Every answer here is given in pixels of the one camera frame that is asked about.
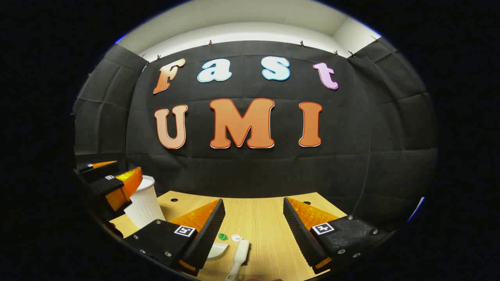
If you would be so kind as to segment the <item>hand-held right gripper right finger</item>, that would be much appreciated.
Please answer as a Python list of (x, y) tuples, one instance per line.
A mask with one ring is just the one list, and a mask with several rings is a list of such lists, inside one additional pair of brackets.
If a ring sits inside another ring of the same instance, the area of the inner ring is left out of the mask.
[(316, 274), (349, 267), (391, 237), (391, 232), (359, 217), (338, 217), (291, 197), (283, 199), (283, 214), (302, 256)]

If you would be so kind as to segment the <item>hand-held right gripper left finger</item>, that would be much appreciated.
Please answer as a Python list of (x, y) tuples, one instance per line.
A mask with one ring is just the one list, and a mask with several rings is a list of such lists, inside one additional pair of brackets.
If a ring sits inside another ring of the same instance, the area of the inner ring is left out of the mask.
[(225, 217), (222, 199), (166, 222), (156, 219), (125, 238), (130, 247), (172, 270), (197, 276)]

